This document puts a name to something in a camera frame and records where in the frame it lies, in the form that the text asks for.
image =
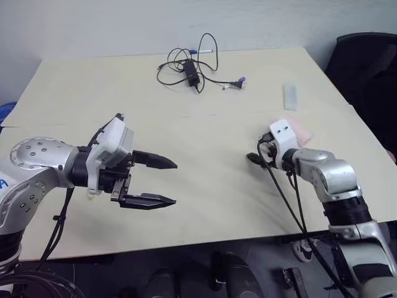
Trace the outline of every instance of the silver robotic arm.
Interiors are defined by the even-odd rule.
[[[271,159],[268,165],[294,170],[314,186],[329,220],[329,231],[338,242],[332,252],[340,280],[356,288],[361,297],[397,296],[396,262],[371,218],[351,165],[327,151],[299,148],[286,120],[273,123],[262,139],[261,149]],[[257,157],[248,155],[260,164]]]
[[[88,146],[74,147],[52,138],[18,143],[0,160],[0,275],[18,262],[22,234],[38,205],[54,187],[87,187],[91,194],[110,193],[121,207],[155,209],[175,203],[156,194],[129,195],[135,163],[171,169],[171,160],[132,151],[133,132],[117,114],[93,136]]]

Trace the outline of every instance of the power adapter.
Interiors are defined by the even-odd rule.
[[[186,60],[184,63],[184,72],[187,78],[187,82],[190,87],[198,88],[200,84],[199,74],[197,73],[196,67],[192,60]]]

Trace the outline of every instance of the blue logo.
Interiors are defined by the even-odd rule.
[[[2,189],[2,186],[8,186],[8,183],[6,182],[6,180],[0,179],[0,189]]]

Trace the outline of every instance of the white shoe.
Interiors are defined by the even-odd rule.
[[[314,246],[317,246],[317,239],[311,239]],[[292,250],[299,261],[309,263],[313,259],[313,250],[306,239],[294,241],[291,243]]]

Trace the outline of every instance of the table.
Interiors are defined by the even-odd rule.
[[[98,126],[124,112],[135,133],[134,149],[164,155],[179,166],[132,171],[130,192],[177,200],[165,209],[121,209],[108,194],[90,200],[77,188],[52,258],[298,233],[269,174],[245,158],[269,124],[285,116],[314,134],[308,148],[349,161],[375,219],[397,218],[397,168],[303,49],[222,53],[216,77],[244,75],[246,89],[222,91],[208,84],[199,96],[185,86],[161,86],[154,75],[163,60],[154,55],[44,61],[6,119],[1,156],[38,135],[86,144]],[[297,86],[296,112],[283,110],[286,81]],[[297,210],[285,174],[276,175]],[[313,187],[299,183],[308,230],[327,229]],[[64,196],[64,189],[54,189],[41,203],[22,240],[22,260],[41,256]]]

